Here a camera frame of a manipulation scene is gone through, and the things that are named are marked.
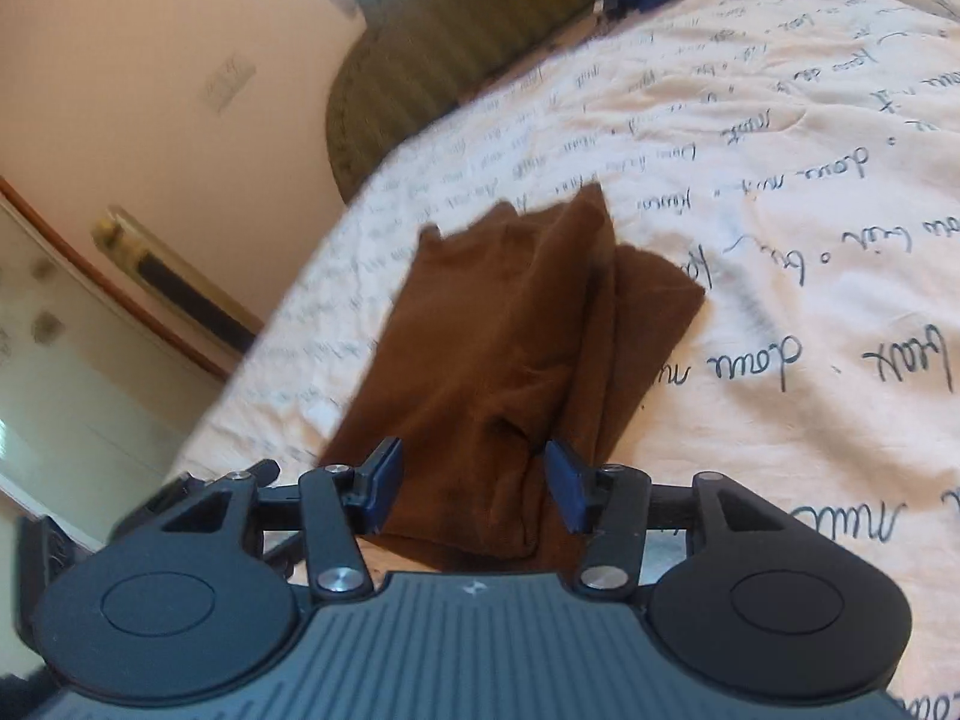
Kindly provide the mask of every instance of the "bed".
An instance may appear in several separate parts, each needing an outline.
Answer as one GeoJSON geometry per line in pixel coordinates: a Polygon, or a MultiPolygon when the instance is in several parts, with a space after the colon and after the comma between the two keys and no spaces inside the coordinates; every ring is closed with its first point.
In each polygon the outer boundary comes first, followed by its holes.
{"type": "Polygon", "coordinates": [[[958,14],[686,0],[446,116],[366,182],[176,471],[273,457],[295,480],[349,408],[422,224],[599,181],[618,237],[707,291],[613,461],[666,484],[723,471],[889,573],[914,614],[891,692],[957,717],[958,14]]]}

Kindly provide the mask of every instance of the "metal pivot screw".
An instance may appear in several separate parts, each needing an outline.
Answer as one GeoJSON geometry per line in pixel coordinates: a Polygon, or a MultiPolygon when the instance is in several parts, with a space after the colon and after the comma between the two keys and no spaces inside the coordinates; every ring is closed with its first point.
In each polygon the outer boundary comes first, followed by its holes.
{"type": "Polygon", "coordinates": [[[317,575],[317,584],[329,592],[349,592],[363,584],[363,574],[355,568],[338,565],[317,575]]]}
{"type": "Polygon", "coordinates": [[[628,579],[627,572],[615,565],[594,565],[580,575],[580,581],[594,590],[616,590],[628,579]]]}

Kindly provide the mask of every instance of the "folded brown towel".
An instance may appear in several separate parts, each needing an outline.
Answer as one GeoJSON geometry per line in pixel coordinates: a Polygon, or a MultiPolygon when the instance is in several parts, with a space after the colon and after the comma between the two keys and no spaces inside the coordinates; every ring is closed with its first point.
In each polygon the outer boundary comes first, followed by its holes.
{"type": "Polygon", "coordinates": [[[421,231],[376,357],[322,464],[403,440],[383,545],[445,570],[570,570],[581,552],[539,452],[561,437],[610,456],[683,336],[703,290],[668,261],[616,245],[597,184],[463,232],[421,231]]]}

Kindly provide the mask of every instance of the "round black pad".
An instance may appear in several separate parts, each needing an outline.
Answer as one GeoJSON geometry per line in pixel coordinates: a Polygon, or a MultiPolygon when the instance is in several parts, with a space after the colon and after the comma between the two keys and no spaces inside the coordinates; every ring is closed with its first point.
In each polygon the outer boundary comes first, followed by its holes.
{"type": "Polygon", "coordinates": [[[296,622],[270,567],[203,533],[136,536],[74,566],[43,594],[37,650],[81,692],[175,703],[251,673],[296,622]]]}
{"type": "Polygon", "coordinates": [[[814,634],[843,611],[843,596],[820,577],[799,571],[764,571],[738,581],[733,608],[751,625],[771,634],[814,634]]]}
{"type": "Polygon", "coordinates": [[[714,683],[823,704],[885,686],[911,625],[880,571],[822,536],[787,532],[707,546],[661,578],[647,614],[670,654],[714,683]]]}
{"type": "Polygon", "coordinates": [[[210,617],[216,599],[216,590],[202,579],[155,571],[114,584],[104,595],[103,613],[126,634],[172,637],[210,617]]]}

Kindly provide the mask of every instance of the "wooden door frame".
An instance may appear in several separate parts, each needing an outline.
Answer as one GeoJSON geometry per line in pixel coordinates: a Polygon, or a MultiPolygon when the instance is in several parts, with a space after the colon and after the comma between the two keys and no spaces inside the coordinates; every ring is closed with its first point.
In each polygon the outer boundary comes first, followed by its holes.
{"type": "Polygon", "coordinates": [[[110,281],[102,271],[96,268],[88,259],[83,257],[64,237],[62,237],[50,223],[43,218],[26,199],[13,189],[10,183],[0,175],[0,194],[8,201],[13,209],[29,223],[32,228],[50,245],[50,247],[68,261],[80,274],[95,285],[104,295],[107,295],[114,303],[126,311],[131,317],[150,330],[160,341],[164,341],[184,355],[194,365],[202,368],[211,376],[220,381],[227,381],[229,374],[216,362],[210,360],[203,352],[198,351],[191,346],[184,338],[181,338],[173,330],[163,324],[153,314],[147,311],[143,306],[131,298],[120,287],[110,281]]]}

